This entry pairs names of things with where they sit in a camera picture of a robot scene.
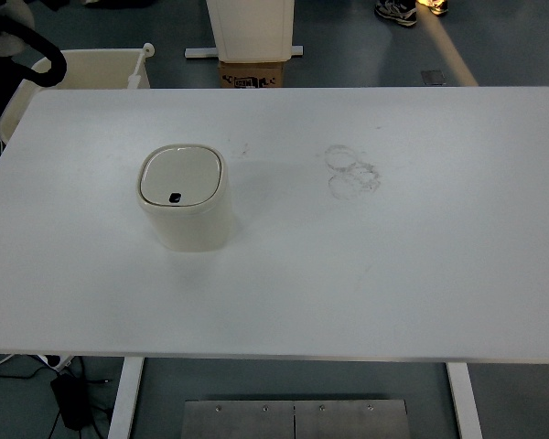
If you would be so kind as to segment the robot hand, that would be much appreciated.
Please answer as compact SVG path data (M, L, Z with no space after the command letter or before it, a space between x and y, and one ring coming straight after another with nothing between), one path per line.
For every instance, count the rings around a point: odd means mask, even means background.
M0 1L0 17L9 18L29 29L35 28L34 16L25 1ZM0 26L0 57L12 57L22 52L25 45L22 37Z

